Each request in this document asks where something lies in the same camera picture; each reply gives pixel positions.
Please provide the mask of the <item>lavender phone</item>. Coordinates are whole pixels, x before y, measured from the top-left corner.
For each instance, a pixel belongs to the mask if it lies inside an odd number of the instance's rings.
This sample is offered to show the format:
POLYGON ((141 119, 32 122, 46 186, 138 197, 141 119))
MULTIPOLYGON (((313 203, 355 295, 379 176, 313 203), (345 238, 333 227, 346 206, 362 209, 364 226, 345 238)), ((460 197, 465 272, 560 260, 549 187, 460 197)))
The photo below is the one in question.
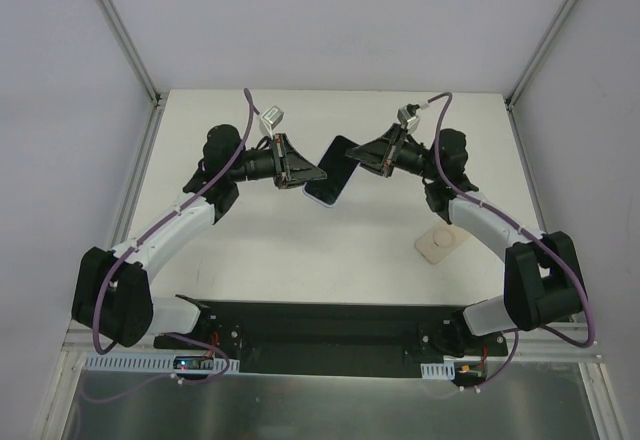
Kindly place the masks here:
POLYGON ((303 193, 320 205, 333 207, 359 166, 357 160, 347 155, 349 150, 357 146, 347 137, 337 135, 318 164, 326 173, 326 178, 308 182, 303 187, 303 193))

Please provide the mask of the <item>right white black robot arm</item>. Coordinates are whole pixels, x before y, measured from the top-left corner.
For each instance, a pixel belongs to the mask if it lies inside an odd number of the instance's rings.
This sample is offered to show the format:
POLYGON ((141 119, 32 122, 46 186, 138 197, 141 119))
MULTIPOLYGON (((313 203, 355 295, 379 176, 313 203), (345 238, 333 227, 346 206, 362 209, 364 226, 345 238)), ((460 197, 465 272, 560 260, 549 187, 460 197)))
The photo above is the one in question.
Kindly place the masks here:
POLYGON ((419 176, 430 210, 471 234, 503 262, 502 294, 458 313, 457 324, 450 329, 457 352, 473 354, 488 334, 531 331, 582 311, 584 285, 570 237, 528 230, 499 214, 466 176, 463 133, 445 129, 431 147, 425 147, 394 124, 346 155, 382 177, 397 169, 419 176))

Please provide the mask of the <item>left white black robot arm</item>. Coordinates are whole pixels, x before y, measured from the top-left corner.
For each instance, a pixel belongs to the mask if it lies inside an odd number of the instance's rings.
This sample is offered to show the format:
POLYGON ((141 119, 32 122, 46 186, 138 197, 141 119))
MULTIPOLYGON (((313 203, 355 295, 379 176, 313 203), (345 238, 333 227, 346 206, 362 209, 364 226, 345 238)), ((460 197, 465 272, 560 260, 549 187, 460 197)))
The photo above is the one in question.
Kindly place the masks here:
POLYGON ((245 146, 238 130, 213 127, 203 157, 174 204, 142 233, 107 250, 93 247, 82 257, 71 317, 95 339, 131 347, 145 335, 176 334, 188 348, 211 337, 202 305, 184 295, 158 297, 151 283, 189 241, 218 223, 239 197, 244 181, 271 180, 280 190, 326 179, 283 133, 265 149, 245 146))

